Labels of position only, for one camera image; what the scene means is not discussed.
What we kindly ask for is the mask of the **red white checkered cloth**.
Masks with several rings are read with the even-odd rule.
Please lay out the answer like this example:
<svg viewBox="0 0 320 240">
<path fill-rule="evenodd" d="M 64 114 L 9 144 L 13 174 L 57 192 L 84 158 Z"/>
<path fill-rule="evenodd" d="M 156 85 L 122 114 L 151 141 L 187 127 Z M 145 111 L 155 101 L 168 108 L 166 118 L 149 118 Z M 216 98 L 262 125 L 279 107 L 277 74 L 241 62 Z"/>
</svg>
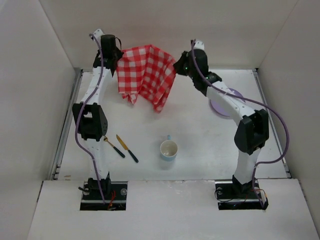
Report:
<svg viewBox="0 0 320 240">
<path fill-rule="evenodd" d="M 175 81 L 174 63 L 171 54 L 152 44 L 125 49 L 116 68 L 119 94 L 133 105 L 141 96 L 160 113 Z"/>
</svg>

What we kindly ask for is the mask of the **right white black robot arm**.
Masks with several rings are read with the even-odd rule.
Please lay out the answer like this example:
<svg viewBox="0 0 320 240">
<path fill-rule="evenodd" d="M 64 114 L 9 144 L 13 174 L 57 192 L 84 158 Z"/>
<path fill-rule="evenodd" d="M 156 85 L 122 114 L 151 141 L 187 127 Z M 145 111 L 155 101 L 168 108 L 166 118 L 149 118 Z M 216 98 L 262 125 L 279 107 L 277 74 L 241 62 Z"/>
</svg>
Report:
<svg viewBox="0 0 320 240">
<path fill-rule="evenodd" d="M 269 139 L 267 111 L 253 109 L 234 95 L 220 76 L 209 71 L 208 58 L 202 49 L 184 51 L 173 67 L 177 74 L 190 77 L 194 87 L 223 107 L 235 122 L 234 143 L 238 148 L 238 159 L 232 187 L 237 194 L 250 191 L 258 156 Z"/>
</svg>

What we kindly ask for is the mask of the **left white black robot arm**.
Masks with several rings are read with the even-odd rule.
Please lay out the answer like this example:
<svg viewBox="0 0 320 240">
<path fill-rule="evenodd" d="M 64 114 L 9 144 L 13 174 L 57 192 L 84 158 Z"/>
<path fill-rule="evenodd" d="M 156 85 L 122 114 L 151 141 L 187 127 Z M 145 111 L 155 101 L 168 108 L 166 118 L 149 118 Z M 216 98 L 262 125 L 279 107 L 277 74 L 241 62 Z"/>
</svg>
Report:
<svg viewBox="0 0 320 240">
<path fill-rule="evenodd" d="M 105 158 L 103 143 L 108 130 L 108 120 L 101 106 L 107 85 L 113 80 L 118 60 L 123 52 L 117 47 L 119 39 L 112 34 L 91 33 L 90 38 L 98 50 L 92 66 L 92 78 L 88 89 L 79 103 L 74 103 L 72 113 L 75 122 L 75 142 L 89 155 L 90 175 L 88 194 L 99 194 L 104 202 L 110 194 L 110 171 Z"/>
</svg>

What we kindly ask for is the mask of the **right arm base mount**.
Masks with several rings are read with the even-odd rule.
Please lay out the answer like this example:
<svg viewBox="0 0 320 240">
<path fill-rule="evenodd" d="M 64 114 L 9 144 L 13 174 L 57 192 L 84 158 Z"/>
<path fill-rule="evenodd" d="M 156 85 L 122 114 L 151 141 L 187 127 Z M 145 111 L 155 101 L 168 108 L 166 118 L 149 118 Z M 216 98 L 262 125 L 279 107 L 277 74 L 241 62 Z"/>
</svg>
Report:
<svg viewBox="0 0 320 240">
<path fill-rule="evenodd" d="M 260 188 L 259 182 L 254 183 L 254 190 L 249 184 L 249 189 L 237 192 L 231 180 L 215 182 L 214 196 L 219 210 L 266 210 L 269 200 L 266 192 Z"/>
</svg>

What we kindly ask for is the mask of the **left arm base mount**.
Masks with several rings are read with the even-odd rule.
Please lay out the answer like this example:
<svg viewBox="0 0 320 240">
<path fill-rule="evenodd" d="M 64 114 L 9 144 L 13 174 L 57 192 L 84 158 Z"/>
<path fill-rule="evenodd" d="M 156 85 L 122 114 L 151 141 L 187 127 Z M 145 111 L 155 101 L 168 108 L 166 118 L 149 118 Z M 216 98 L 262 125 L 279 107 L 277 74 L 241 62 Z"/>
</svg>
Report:
<svg viewBox="0 0 320 240">
<path fill-rule="evenodd" d="M 110 178 L 102 179 L 100 186 L 103 198 L 98 186 L 98 182 L 89 178 L 83 186 L 79 186 L 81 191 L 80 210 L 81 211 L 125 211 L 127 206 L 127 181 L 111 181 Z"/>
</svg>

